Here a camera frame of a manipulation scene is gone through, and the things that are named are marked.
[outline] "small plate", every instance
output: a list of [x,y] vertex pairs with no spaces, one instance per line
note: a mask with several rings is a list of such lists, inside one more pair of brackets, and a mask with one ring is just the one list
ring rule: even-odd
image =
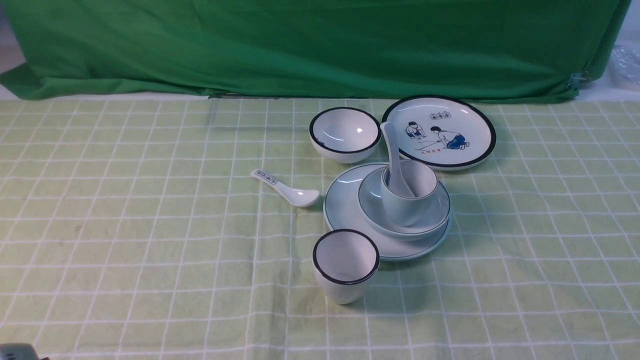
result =
[[373,240],[385,261],[405,261],[419,258],[436,249],[449,233],[451,221],[423,240],[399,241],[375,231],[364,219],[358,203],[358,188],[372,171],[387,166],[386,163],[370,163],[353,167],[341,173],[331,183],[324,198],[324,220],[331,230],[353,229]]
[[366,218],[373,224],[372,227],[382,227],[377,229],[379,232],[386,230],[387,235],[393,236],[393,233],[403,234],[407,236],[422,235],[422,237],[428,235],[429,232],[435,231],[440,225],[442,225],[449,217],[449,211],[451,209],[451,203],[449,200],[449,193],[445,189],[441,182],[438,182],[435,192],[433,193],[433,201],[429,205],[429,208],[425,212],[424,216],[418,220],[416,224],[411,226],[400,226],[391,221],[391,219],[385,213],[382,205],[382,196],[380,194],[381,177],[384,168],[373,170],[360,185],[358,190],[358,202],[362,212]]
[[444,96],[402,99],[385,112],[400,154],[435,170],[463,170],[480,164],[495,147],[495,129],[473,106]]

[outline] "large saucer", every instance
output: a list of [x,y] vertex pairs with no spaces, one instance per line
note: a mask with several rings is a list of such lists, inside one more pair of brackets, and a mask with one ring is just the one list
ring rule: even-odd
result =
[[446,238],[451,220],[422,240],[399,241],[378,233],[364,219],[364,214],[359,209],[358,188],[367,175],[385,166],[386,163],[363,164],[338,175],[324,198],[324,220],[331,230],[353,229],[369,236],[378,247],[381,260],[405,261],[429,254]]

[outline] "white spoon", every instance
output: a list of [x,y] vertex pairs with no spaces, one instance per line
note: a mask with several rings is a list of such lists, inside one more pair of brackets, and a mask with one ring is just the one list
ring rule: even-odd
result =
[[306,208],[313,205],[320,197],[320,192],[317,190],[301,190],[290,188],[287,185],[281,183],[275,176],[265,172],[261,169],[255,169],[251,172],[251,176],[258,180],[264,181],[270,187],[274,188],[283,198],[287,199],[293,206],[299,208]]
[[402,171],[400,170],[400,152],[398,151],[397,135],[394,126],[389,122],[384,122],[380,126],[382,134],[387,141],[389,151],[389,190],[403,196],[415,197],[413,191],[406,184]]

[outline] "white cup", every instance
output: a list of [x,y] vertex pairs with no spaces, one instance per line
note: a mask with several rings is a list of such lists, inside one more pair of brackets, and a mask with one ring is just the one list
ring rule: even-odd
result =
[[397,225],[408,227],[423,217],[433,202],[438,177],[427,165],[415,160],[401,160],[400,171],[415,197],[403,197],[389,189],[388,165],[382,170],[380,195],[389,218]]
[[318,286],[336,304],[358,300],[380,265],[380,253],[365,234],[339,229],[324,234],[313,253]]

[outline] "white plate with black rim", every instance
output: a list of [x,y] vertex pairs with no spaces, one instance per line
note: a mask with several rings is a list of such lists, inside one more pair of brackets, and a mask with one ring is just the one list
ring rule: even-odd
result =
[[429,233],[421,240],[402,241],[377,232],[367,223],[360,210],[358,189],[362,179],[372,171],[388,163],[368,163],[352,167],[341,173],[331,183],[324,196],[324,221],[331,230],[353,229],[367,235],[378,247],[380,259],[384,261],[406,261],[425,256],[444,241],[451,228],[451,220],[439,230]]
[[489,119],[464,101],[421,95],[394,103],[382,122],[394,125],[400,154],[435,170],[474,167],[495,147],[495,129]]

